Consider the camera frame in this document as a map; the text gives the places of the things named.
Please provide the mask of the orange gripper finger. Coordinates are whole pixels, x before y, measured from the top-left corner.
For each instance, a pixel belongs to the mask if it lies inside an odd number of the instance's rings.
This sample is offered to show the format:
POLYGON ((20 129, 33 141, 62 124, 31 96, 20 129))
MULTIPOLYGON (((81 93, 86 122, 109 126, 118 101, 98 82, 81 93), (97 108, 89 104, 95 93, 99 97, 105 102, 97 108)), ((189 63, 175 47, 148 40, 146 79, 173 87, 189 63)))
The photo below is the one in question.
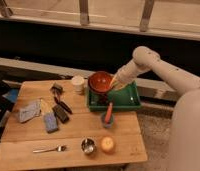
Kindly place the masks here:
POLYGON ((117 85, 118 85, 118 80, 116 76, 113 76, 112 80, 110 81, 109 88, 115 90, 117 88, 117 85))

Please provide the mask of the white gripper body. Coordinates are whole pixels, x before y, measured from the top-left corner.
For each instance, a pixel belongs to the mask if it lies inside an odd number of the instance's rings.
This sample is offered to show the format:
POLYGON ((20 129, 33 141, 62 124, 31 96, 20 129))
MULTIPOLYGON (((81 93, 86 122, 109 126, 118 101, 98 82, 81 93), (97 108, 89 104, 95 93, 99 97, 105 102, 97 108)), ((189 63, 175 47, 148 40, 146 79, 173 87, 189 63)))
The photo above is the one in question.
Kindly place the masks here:
POLYGON ((130 60, 117 71, 114 76, 114 81, 116 84, 129 84, 143 72, 144 69, 141 66, 137 65, 133 60, 130 60))

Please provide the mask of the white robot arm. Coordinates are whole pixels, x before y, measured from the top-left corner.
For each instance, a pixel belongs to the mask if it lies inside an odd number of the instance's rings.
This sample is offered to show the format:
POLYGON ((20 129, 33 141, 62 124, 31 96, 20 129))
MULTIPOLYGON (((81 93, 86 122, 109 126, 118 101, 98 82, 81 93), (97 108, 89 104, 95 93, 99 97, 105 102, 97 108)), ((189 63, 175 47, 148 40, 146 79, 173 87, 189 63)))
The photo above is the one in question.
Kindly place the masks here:
POLYGON ((173 115, 167 171, 200 171, 200 77, 163 61, 146 46, 134 49, 132 59, 115 73, 110 86, 125 87, 152 70, 180 98, 173 115))

